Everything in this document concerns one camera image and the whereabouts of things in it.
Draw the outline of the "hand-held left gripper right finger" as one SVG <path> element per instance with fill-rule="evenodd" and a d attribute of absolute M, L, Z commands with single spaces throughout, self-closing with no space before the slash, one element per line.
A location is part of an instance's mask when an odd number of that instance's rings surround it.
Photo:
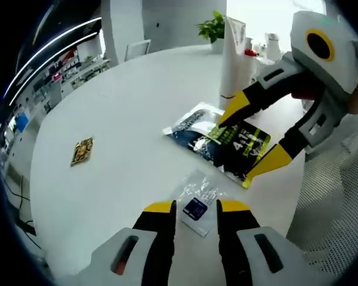
<path fill-rule="evenodd" d="M 302 252 L 271 227 L 261 227 L 248 205 L 217 200 L 219 253 L 227 285 L 304 285 Z"/>

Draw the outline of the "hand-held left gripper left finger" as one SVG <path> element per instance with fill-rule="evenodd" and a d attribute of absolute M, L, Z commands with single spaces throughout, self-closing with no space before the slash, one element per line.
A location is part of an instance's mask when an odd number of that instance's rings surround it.
<path fill-rule="evenodd" d="M 91 258 L 91 285 L 168 285 L 174 255 L 177 202 L 145 207 L 132 228 L 123 228 Z"/>

